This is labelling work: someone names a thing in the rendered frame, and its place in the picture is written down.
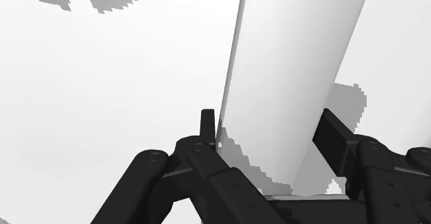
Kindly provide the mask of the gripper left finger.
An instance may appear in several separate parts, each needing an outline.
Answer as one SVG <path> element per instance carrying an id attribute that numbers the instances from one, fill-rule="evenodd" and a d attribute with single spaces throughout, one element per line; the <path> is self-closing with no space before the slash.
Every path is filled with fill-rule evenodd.
<path id="1" fill-rule="evenodd" d="M 204 109 L 199 135 L 178 140 L 171 155 L 150 149 L 134 157 L 90 224 L 162 224 L 184 199 L 204 224 L 287 224 L 215 146 L 214 111 Z"/>

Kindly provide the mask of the white box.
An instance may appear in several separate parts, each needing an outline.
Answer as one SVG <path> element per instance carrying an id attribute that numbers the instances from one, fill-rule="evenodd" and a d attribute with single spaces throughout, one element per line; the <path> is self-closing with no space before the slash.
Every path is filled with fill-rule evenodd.
<path id="1" fill-rule="evenodd" d="M 288 195 L 365 0 L 240 0 L 218 121 L 220 156 Z"/>

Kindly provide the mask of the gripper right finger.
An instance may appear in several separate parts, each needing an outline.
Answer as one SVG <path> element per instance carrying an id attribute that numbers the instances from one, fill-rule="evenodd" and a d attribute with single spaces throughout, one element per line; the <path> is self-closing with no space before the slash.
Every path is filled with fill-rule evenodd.
<path id="1" fill-rule="evenodd" d="M 368 224 L 431 224 L 431 148 L 394 153 L 377 139 L 352 133 L 324 109 L 312 139 L 346 194 L 365 203 Z"/>

